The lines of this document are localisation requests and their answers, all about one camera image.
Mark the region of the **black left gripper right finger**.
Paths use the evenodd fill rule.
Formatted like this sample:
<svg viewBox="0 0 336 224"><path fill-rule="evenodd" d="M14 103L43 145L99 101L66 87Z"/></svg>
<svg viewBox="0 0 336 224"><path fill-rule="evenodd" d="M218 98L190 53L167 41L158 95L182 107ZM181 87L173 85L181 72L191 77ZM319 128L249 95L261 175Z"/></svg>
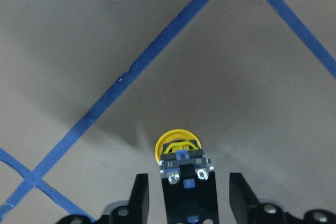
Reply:
<svg viewBox="0 0 336 224"><path fill-rule="evenodd" d="M229 204L236 223L253 223L259 199L241 173L229 175Z"/></svg>

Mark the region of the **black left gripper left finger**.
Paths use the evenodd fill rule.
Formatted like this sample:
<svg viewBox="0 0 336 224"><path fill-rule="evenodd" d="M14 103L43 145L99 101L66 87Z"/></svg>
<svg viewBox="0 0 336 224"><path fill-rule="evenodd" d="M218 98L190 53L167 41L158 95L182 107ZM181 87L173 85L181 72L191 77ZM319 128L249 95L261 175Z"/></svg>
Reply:
<svg viewBox="0 0 336 224"><path fill-rule="evenodd" d="M147 223L149 216L148 174L137 174L129 198L130 223Z"/></svg>

